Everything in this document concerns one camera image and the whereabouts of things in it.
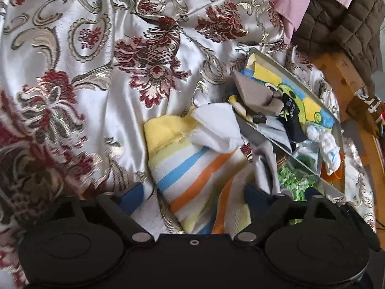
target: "yellow and blue fabric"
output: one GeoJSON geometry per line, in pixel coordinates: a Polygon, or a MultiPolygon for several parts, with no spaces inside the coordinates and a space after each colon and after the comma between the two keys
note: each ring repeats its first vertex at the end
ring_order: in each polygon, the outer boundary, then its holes
{"type": "Polygon", "coordinates": [[[218,153],[190,143],[187,136],[198,126],[190,115],[145,123],[148,166],[186,233],[234,235],[250,224],[243,190],[253,168],[240,149],[218,153]]]}
{"type": "Polygon", "coordinates": [[[245,68],[240,72],[261,84],[270,84],[275,89],[282,91],[282,93],[288,94],[300,109],[298,119],[301,125],[310,121],[327,129],[333,128],[334,117],[322,109],[322,107],[297,84],[291,80],[280,78],[257,62],[254,62],[252,66],[254,69],[245,68]]]}

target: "black disc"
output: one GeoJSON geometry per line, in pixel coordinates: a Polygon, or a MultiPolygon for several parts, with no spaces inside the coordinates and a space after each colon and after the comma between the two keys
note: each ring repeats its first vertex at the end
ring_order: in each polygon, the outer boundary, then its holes
{"type": "Polygon", "coordinates": [[[323,219],[275,231],[265,243],[265,253],[285,277],[317,286],[351,281],[369,262],[369,248],[356,231],[323,219]]]}
{"type": "Polygon", "coordinates": [[[122,253],[123,242],[111,229],[57,220],[29,233],[19,256],[32,282],[71,285],[108,272],[122,253]]]}

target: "black mechanical device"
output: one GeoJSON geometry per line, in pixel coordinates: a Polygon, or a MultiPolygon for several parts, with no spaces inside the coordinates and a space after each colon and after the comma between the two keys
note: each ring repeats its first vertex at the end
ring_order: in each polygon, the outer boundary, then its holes
{"type": "Polygon", "coordinates": [[[28,289],[374,288],[370,246],[321,196],[277,197],[233,240],[163,234],[155,241],[101,195],[58,203],[26,234],[19,257],[28,289]]]}

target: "bedspread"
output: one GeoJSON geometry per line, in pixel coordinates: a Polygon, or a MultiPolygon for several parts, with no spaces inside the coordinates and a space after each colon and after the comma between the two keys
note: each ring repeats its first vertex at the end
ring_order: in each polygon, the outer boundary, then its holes
{"type": "MultiPolygon", "coordinates": [[[[119,194],[144,180],[143,124],[222,101],[250,48],[338,116],[322,73],[283,44],[268,0],[0,0],[0,27],[0,269],[20,288],[24,229],[61,195],[119,194]]],[[[174,232],[145,183],[132,217],[174,232]]]]}

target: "wooden furniture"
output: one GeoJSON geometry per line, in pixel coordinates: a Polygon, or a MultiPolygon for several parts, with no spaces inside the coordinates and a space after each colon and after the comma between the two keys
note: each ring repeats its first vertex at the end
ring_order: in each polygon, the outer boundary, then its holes
{"type": "MultiPolygon", "coordinates": [[[[340,106],[341,123],[350,119],[346,107],[354,97],[354,93],[364,86],[349,58],[343,53],[326,53],[313,62],[325,75],[326,81],[332,86],[340,106]]],[[[375,192],[376,218],[385,224],[385,172],[382,153],[376,139],[362,126],[357,124],[358,135],[363,150],[359,152],[364,167],[369,168],[375,192]]],[[[385,248],[385,230],[378,230],[382,247],[385,248]]]]}

